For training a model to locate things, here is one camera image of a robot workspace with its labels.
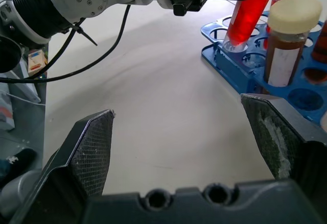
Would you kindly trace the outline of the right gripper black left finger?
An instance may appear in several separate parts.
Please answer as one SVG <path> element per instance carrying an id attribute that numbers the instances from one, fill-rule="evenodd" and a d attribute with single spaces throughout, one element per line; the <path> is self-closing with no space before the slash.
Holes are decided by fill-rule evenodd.
<path id="1" fill-rule="evenodd" d="M 10 223 L 78 223 L 88 198 L 103 193 L 112 126 L 112 110 L 77 121 Z"/>

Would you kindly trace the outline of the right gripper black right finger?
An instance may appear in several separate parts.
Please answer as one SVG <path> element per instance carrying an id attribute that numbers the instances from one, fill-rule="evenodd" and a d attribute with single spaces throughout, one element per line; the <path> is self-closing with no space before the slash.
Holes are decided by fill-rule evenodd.
<path id="1" fill-rule="evenodd" d="M 275 179 L 292 179 L 326 220 L 326 131 L 285 99 L 241 94 L 259 151 Z"/>

